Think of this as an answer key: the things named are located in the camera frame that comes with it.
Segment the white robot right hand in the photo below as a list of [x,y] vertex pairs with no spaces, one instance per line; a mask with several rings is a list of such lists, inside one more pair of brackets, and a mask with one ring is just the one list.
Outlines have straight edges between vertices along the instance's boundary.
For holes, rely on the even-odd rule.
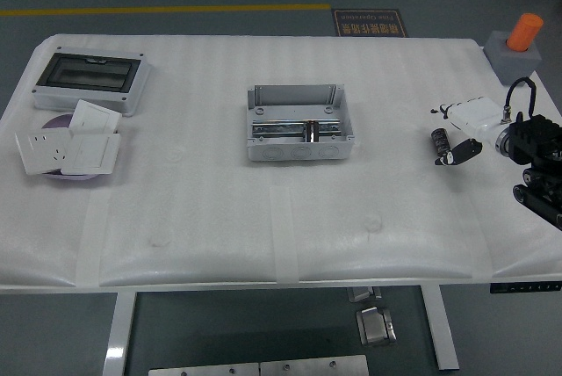
[[433,113],[441,113],[467,139],[456,147],[450,145],[445,128],[431,133],[436,147],[435,165],[453,166],[465,163],[478,155],[485,144],[497,153],[508,156],[508,127],[504,121],[504,108],[486,97],[474,98],[464,103],[441,105]]

